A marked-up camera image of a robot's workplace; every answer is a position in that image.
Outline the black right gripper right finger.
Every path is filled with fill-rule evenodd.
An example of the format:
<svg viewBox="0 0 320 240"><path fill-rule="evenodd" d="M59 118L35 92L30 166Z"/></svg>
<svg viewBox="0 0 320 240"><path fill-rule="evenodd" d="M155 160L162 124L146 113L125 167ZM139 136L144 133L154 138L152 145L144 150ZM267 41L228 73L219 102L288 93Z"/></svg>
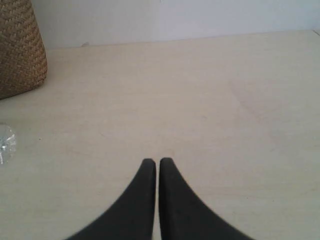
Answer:
<svg viewBox="0 0 320 240"><path fill-rule="evenodd" d="M163 240L251 239L207 207L169 157L159 164L159 224Z"/></svg>

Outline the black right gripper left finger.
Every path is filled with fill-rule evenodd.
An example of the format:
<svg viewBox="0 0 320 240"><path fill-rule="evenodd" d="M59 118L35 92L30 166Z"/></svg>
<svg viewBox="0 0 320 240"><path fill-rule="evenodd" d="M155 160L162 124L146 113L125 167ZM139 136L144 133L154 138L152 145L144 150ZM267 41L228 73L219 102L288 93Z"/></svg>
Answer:
<svg viewBox="0 0 320 240"><path fill-rule="evenodd" d="M120 197L70 240L151 240L156 197L156 163L146 158Z"/></svg>

